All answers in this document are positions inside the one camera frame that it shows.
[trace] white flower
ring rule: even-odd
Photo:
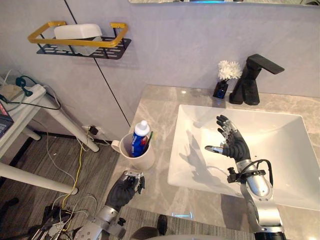
[[[227,60],[223,60],[218,63],[219,70],[226,67],[230,67],[229,62]]]
[[[242,74],[240,64],[238,62],[232,61],[230,62],[229,65],[230,65],[230,68],[232,69],[231,78],[239,79]]]
[[[231,67],[225,66],[219,70],[218,77],[221,80],[230,79],[232,77],[233,71]]]

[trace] black faucet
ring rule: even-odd
[[[229,96],[230,103],[242,104],[245,102],[248,105],[258,105],[260,103],[256,78],[261,69],[273,74],[278,74],[285,70],[259,54],[248,56],[242,75]]]

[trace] robotic arm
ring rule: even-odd
[[[123,228],[126,220],[117,216],[121,207],[126,205],[135,195],[145,188],[143,172],[124,171],[112,186],[104,207],[96,216],[89,216],[88,223],[82,226],[73,239],[75,240],[106,240],[109,235],[123,238],[126,230]]]
[[[222,146],[206,146],[205,149],[233,158],[239,173],[233,167],[228,168],[228,183],[240,182],[240,190],[245,198],[248,221],[256,240],[286,240],[282,220],[273,199],[273,176],[268,160],[251,161],[250,151],[236,126],[227,117],[217,116],[218,131],[225,138]],[[267,162],[269,181],[266,172],[258,170],[261,162]]]

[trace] wall outlet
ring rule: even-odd
[[[85,132],[88,131],[88,129],[91,127],[92,125],[83,125],[82,128],[85,130]],[[89,135],[92,137],[100,137],[102,139],[106,139],[107,137],[105,136],[105,132],[103,131],[103,129],[101,127],[95,126],[95,128],[98,130],[98,133],[96,135],[93,135],[89,132]]]

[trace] yellow cable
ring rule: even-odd
[[[78,181],[78,176],[79,176],[79,173],[80,173],[80,169],[81,169],[81,166],[82,166],[82,163],[81,163],[81,158],[82,158],[82,145],[81,145],[81,148],[80,148],[80,156],[79,156],[79,168],[76,172],[76,176],[75,176],[75,181],[74,181],[74,184],[73,184],[73,187],[72,187],[72,190],[71,192],[65,196],[65,198],[63,199],[62,201],[62,209],[65,208],[65,200],[71,195],[71,193],[75,190],[76,188],[76,184],[77,184],[77,181]]]
[[[86,143],[87,143],[87,144],[88,144],[88,135],[89,135],[89,128],[86,130]],[[79,168],[78,168],[78,170],[76,171],[75,181],[74,181],[74,184],[73,184],[73,187],[72,187],[71,192],[70,192],[67,196],[65,196],[65,198],[64,198],[63,201],[62,201],[62,209],[65,208],[65,200],[66,200],[66,199],[71,195],[71,193],[74,191],[74,189],[75,189],[75,187],[76,187],[76,184],[77,184],[77,182],[78,182],[78,177],[79,177],[80,169],[81,169],[81,166],[82,166],[81,158],[82,158],[83,144],[84,144],[84,143],[82,143],[81,146],[80,146]],[[66,232],[66,231],[69,229],[70,224],[71,224],[71,219],[70,219],[70,221],[69,221],[68,227],[67,227],[66,229],[63,229],[62,231],[63,231],[63,232]]]

